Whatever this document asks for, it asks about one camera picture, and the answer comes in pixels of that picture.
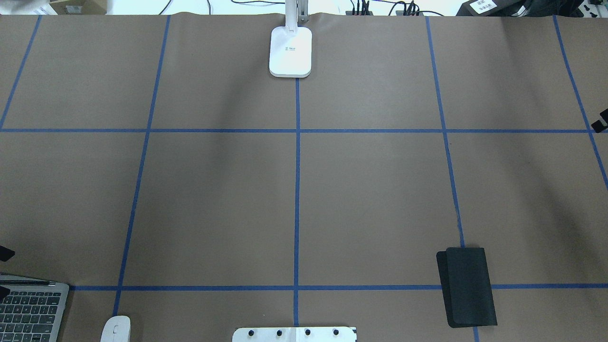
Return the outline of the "cardboard box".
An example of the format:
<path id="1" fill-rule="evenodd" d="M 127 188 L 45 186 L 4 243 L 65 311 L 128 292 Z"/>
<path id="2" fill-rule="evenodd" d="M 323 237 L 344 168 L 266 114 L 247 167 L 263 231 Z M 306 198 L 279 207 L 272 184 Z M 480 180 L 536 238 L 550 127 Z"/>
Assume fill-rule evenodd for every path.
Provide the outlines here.
<path id="1" fill-rule="evenodd" d="M 58 15 L 106 15 L 107 0 L 50 0 L 48 3 Z"/>

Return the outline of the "white desk lamp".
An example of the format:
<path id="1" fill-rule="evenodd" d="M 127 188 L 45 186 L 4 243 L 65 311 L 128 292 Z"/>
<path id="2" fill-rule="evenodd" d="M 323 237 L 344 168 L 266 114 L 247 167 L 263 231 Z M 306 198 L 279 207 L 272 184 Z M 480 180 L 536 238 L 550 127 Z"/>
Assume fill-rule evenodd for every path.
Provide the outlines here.
<path id="1" fill-rule="evenodd" d="M 306 78 L 312 71 L 312 32 L 308 0 L 285 1 L 285 24 L 271 32 L 268 68 L 278 78 Z"/>

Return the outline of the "grey laptop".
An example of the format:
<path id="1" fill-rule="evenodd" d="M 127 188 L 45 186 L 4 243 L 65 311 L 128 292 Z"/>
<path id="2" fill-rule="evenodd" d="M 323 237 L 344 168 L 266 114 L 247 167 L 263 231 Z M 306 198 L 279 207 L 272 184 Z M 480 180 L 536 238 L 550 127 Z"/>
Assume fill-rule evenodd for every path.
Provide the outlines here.
<path id="1" fill-rule="evenodd" d="M 6 288 L 0 304 L 3 342 L 56 342 L 67 307 L 70 286 L 18 275 L 2 274 Z"/>

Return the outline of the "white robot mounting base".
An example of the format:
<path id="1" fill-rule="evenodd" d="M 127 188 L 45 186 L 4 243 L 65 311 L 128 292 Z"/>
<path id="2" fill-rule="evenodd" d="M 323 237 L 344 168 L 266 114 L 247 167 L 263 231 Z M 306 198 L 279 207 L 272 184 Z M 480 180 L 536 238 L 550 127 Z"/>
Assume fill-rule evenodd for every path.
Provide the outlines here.
<path id="1" fill-rule="evenodd" d="M 243 327 L 234 331 L 233 342 L 356 342 L 355 327 Z"/>

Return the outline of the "white computer mouse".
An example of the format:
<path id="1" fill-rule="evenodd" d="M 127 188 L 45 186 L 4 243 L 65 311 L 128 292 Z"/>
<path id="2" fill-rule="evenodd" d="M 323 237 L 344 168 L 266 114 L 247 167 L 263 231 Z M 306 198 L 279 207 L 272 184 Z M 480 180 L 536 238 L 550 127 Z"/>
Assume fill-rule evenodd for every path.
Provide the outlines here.
<path id="1" fill-rule="evenodd" d="M 118 315 L 109 318 L 102 330 L 100 342 L 130 342 L 131 320 L 128 316 Z"/>

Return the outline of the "black device with label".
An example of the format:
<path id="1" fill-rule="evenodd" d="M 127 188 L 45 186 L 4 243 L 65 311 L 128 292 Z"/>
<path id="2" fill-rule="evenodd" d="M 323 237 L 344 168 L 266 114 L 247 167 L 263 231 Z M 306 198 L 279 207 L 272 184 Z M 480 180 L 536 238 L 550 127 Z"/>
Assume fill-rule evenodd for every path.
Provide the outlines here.
<path id="1" fill-rule="evenodd" d="M 468 0 L 457 17 L 521 17 L 529 12 L 530 0 Z"/>

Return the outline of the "black mouse pad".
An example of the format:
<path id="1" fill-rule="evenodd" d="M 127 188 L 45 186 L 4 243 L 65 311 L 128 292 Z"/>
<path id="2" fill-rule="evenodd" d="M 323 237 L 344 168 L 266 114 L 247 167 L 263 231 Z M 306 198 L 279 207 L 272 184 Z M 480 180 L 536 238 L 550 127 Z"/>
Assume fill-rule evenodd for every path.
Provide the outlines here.
<path id="1" fill-rule="evenodd" d="M 448 247 L 435 257 L 449 327 L 498 325 L 484 248 Z"/>

